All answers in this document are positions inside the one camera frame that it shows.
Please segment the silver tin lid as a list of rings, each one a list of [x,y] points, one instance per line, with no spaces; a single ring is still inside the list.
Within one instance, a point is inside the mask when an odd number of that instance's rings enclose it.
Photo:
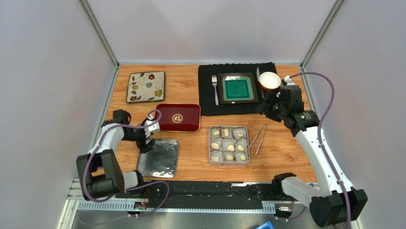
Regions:
[[[173,139],[156,139],[151,151],[140,154],[137,170],[144,177],[172,178],[176,174],[180,144]]]

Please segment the red lacquer tray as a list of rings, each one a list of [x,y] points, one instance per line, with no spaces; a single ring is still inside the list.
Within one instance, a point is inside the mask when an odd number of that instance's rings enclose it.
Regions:
[[[200,129],[201,107],[198,104],[159,104],[159,121],[163,132],[197,132]]]

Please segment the pink metal tin box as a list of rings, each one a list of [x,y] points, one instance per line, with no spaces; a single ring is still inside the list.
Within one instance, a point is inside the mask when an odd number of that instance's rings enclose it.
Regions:
[[[222,129],[228,128],[230,132],[229,137],[222,136]],[[219,136],[213,136],[212,131],[219,130]],[[237,139],[238,134],[243,134],[244,137],[241,139]],[[213,149],[211,147],[211,143],[217,143],[220,148]],[[229,145],[234,145],[235,150],[233,152],[227,151],[227,147]],[[245,148],[244,152],[240,152],[237,150],[237,146],[242,145]],[[250,155],[250,143],[249,143],[249,135],[248,129],[245,126],[230,126],[230,125],[214,125],[209,128],[209,143],[208,143],[208,153],[209,153],[209,164],[214,167],[245,167],[251,161]],[[247,159],[245,161],[240,160],[240,155],[244,154]],[[226,161],[226,155],[233,155],[234,161]],[[219,162],[211,161],[211,157],[216,156],[219,157]]]

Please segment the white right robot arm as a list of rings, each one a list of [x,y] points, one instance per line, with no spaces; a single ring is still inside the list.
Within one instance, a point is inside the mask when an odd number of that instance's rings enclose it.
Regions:
[[[301,202],[321,228],[339,223],[346,223],[350,228],[368,197],[363,189],[354,187],[334,159],[318,115],[304,109],[299,86],[286,85],[269,90],[256,111],[284,123],[305,151],[319,183],[319,188],[314,188],[293,173],[279,174],[272,180],[277,194]]]

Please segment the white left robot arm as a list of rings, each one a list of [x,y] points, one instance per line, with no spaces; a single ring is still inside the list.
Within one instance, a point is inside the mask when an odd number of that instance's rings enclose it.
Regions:
[[[120,109],[113,111],[112,119],[102,123],[101,134],[93,148],[76,159],[85,200],[104,202],[141,184],[139,171],[122,172],[116,151],[121,141],[135,142],[141,154],[153,150],[155,139],[151,136],[160,131],[161,117],[161,111],[152,110],[140,125],[133,126],[131,114]]]

